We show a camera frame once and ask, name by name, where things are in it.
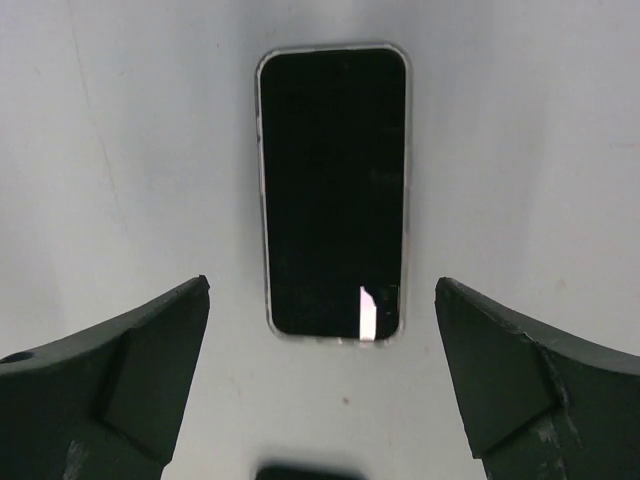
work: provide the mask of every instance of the black plastic part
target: black plastic part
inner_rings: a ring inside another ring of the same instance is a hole
[[[158,480],[209,311],[205,277],[0,360],[0,479]]]
[[[364,480],[360,474],[327,471],[308,466],[268,465],[260,469],[256,480]]]
[[[473,455],[491,480],[640,478],[640,358],[443,278],[436,312]]]

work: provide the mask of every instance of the white backdrop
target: white backdrop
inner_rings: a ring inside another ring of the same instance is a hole
[[[0,356],[204,273],[165,479],[249,479],[272,456],[483,478],[433,288],[453,276],[640,353],[639,24],[636,0],[0,0]],[[386,348],[285,342],[265,315],[254,70],[358,40],[413,63],[406,329]]]

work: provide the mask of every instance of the black phone screen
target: black phone screen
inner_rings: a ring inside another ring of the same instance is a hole
[[[387,48],[273,56],[259,75],[271,318],[375,339],[399,326],[406,65]]]

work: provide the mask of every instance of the scratch on gripper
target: scratch on gripper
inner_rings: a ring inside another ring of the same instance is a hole
[[[82,470],[82,464],[89,456],[89,452],[85,446],[77,441],[72,440],[67,450],[67,458],[62,474],[62,480],[78,480]]]
[[[571,414],[569,413],[570,401],[569,401],[569,392],[567,391],[567,387],[565,386],[564,381],[562,380],[562,376],[560,375],[558,368],[553,363],[553,360],[551,360],[551,357],[549,356],[549,354],[544,350],[541,350],[540,353],[542,355],[544,363],[549,369],[549,373],[551,375],[551,381],[556,387],[556,391],[560,395],[560,403],[562,404],[562,407],[564,410],[564,417],[567,422],[567,426],[569,427],[569,431],[571,432],[571,435],[573,436],[573,439],[575,440],[576,445],[578,445],[578,448],[582,450],[584,448],[584,444],[582,443],[582,437],[580,436],[578,427],[576,427],[576,424],[573,422],[573,419],[571,418]]]
[[[116,206],[118,208],[118,213],[120,214],[120,218],[122,219],[122,225],[126,232],[129,231],[127,227],[127,219],[124,215],[124,211],[122,210],[122,205],[120,205],[120,198],[118,197],[118,189],[116,188],[116,182],[113,180],[113,172],[111,171],[111,162],[109,161],[109,155],[107,154],[107,147],[104,143],[104,138],[100,133],[100,129],[98,128],[98,121],[95,117],[93,105],[91,104],[91,96],[89,95],[89,87],[87,86],[87,78],[84,69],[84,63],[82,62],[82,55],[80,55],[80,49],[78,48],[78,36],[76,34],[76,24],[73,21],[73,9],[71,8],[71,0],[67,0],[67,9],[69,10],[69,19],[71,21],[71,35],[73,37],[73,48],[76,52],[76,61],[78,62],[78,70],[80,72],[80,80],[82,82],[82,91],[84,92],[84,100],[87,104],[87,109],[89,110],[89,115],[91,118],[91,125],[93,126],[93,131],[98,139],[98,143],[100,144],[100,149],[102,150],[102,157],[104,158],[105,166],[107,168],[107,176],[109,177],[109,183],[111,184],[111,191],[113,192],[113,197],[116,201]]]
[[[556,448],[560,448],[560,438],[553,424],[553,419],[549,417],[543,418],[535,430],[541,442],[552,443]]]
[[[563,457],[558,457],[558,459],[555,461],[554,463],[554,467],[556,467],[556,470],[558,470],[560,472],[560,475],[562,475],[560,478],[562,480],[567,480],[567,464],[564,461]]]

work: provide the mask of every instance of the silver phone frame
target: silver phone frame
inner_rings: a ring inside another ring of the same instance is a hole
[[[398,285],[398,328],[388,338],[383,340],[362,341],[357,338],[341,337],[318,337],[311,335],[295,335],[285,333],[278,329],[273,321],[271,308],[271,279],[269,275],[269,235],[267,233],[267,202],[265,192],[265,169],[264,169],[264,143],[262,136],[262,91],[260,77],[262,70],[269,60],[280,55],[327,52],[334,50],[379,50],[387,49],[395,52],[402,59],[405,67],[405,141],[404,141],[404,173],[403,173],[403,199],[402,199],[402,265],[400,270],[400,285]],[[273,334],[286,341],[293,342],[319,342],[322,344],[334,345],[356,345],[358,347],[384,347],[396,343],[403,335],[406,328],[406,297],[407,297],[407,274],[409,259],[409,196],[411,190],[411,119],[412,119],[412,91],[411,78],[413,70],[407,53],[397,45],[390,42],[363,42],[354,44],[326,44],[318,46],[300,46],[275,48],[267,52],[258,63],[255,73],[255,98],[256,98],[256,129],[258,141],[259,159],[259,179],[260,179],[260,209],[262,221],[262,245],[264,250],[264,282],[265,282],[265,306],[267,323]]]

